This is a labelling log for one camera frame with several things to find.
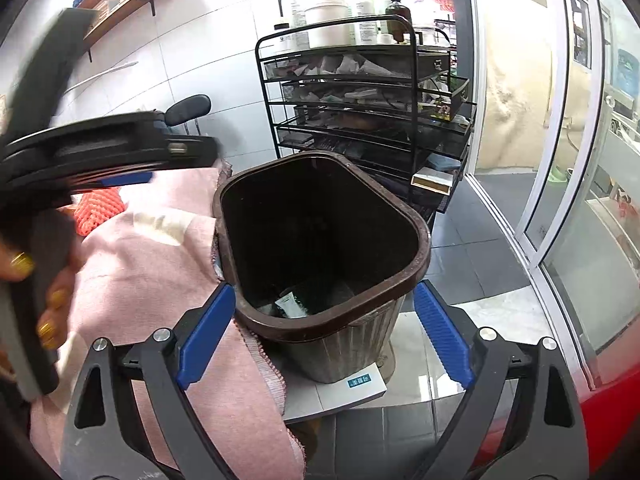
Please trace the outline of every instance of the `white plastic tub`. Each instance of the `white plastic tub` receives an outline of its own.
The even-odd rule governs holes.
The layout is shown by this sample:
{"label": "white plastic tub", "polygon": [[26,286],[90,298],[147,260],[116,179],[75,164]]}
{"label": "white plastic tub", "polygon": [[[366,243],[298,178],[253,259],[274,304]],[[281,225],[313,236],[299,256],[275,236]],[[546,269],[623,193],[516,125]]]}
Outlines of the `white plastic tub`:
{"label": "white plastic tub", "polygon": [[[305,11],[306,24],[330,22],[349,17],[349,7],[343,0],[323,0]],[[309,47],[350,44],[349,25],[331,25],[309,31]]]}

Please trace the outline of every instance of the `shelf bracket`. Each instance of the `shelf bracket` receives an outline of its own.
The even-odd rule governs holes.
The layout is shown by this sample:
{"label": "shelf bracket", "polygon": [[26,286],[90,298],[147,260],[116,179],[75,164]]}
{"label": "shelf bracket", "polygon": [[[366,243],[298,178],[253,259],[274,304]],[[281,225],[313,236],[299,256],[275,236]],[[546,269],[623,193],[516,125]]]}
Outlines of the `shelf bracket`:
{"label": "shelf bracket", "polygon": [[156,15],[156,2],[154,0],[143,0],[145,2],[149,2],[151,4],[151,15]]}

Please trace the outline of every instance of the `silver bolt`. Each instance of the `silver bolt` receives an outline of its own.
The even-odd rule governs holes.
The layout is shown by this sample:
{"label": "silver bolt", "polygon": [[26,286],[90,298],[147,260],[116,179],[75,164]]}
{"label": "silver bolt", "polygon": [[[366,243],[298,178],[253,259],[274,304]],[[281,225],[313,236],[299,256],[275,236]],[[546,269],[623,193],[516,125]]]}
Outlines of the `silver bolt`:
{"label": "silver bolt", "polygon": [[172,155],[186,155],[187,145],[183,142],[169,142],[169,153]]}
{"label": "silver bolt", "polygon": [[103,337],[100,337],[94,341],[94,350],[96,352],[100,352],[107,348],[107,340]]}
{"label": "silver bolt", "polygon": [[485,341],[493,341],[498,337],[498,333],[493,328],[485,326],[480,329],[480,337]]}
{"label": "silver bolt", "polygon": [[556,348],[558,348],[558,343],[556,343],[555,339],[552,339],[550,337],[545,337],[542,340],[542,346],[545,347],[547,350],[555,350]]}
{"label": "silver bolt", "polygon": [[166,341],[171,337],[171,330],[168,328],[159,328],[154,332],[154,339],[159,343]]}

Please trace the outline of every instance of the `glass panel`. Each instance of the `glass panel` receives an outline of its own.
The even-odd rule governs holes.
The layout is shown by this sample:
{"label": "glass panel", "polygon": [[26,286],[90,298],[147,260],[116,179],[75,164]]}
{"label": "glass panel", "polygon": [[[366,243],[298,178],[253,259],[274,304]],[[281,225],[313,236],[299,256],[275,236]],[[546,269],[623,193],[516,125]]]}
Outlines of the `glass panel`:
{"label": "glass panel", "polygon": [[513,228],[538,172],[551,115],[558,51],[553,1],[484,5],[486,113],[475,176]]}
{"label": "glass panel", "polygon": [[[622,0],[600,1],[615,16],[604,20],[604,36],[617,65],[606,73],[606,102],[586,177],[544,265],[593,375],[607,383],[640,351],[633,333],[640,314],[640,28]],[[587,42],[581,60],[588,49]]]}
{"label": "glass panel", "polygon": [[567,0],[569,23],[569,78],[564,115],[556,153],[546,177],[542,195],[526,229],[527,237],[539,248],[551,225],[574,171],[582,142],[591,88],[590,12],[588,0]]}

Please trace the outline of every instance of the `orange knitted object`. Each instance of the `orange knitted object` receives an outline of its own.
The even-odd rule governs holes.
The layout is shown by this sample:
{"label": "orange knitted object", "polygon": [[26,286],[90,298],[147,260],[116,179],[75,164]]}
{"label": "orange knitted object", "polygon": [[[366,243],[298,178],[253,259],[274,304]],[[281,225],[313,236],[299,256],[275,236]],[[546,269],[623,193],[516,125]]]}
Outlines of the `orange knitted object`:
{"label": "orange knitted object", "polygon": [[122,213],[125,209],[116,187],[85,193],[74,214],[76,232],[81,236],[87,236],[98,225],[104,224],[109,218]]}

